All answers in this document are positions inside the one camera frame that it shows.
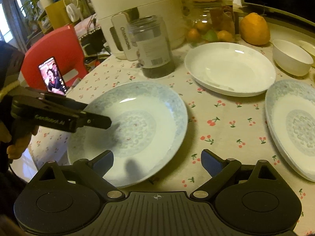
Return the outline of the person's left hand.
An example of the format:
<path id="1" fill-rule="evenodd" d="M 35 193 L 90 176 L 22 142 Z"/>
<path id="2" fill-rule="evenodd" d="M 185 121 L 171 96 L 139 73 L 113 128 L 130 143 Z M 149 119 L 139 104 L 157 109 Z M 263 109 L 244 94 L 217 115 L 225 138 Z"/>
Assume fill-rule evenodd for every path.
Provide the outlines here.
<path id="1" fill-rule="evenodd" d="M 38 126 L 34 126 L 31 132 L 24 134 L 20 138 L 16 138 L 13 144 L 7 146 L 8 143 L 12 142 L 12 136 L 1 122 L 1 158 L 19 159 L 29 146 L 32 136 L 37 135 L 38 129 Z"/>

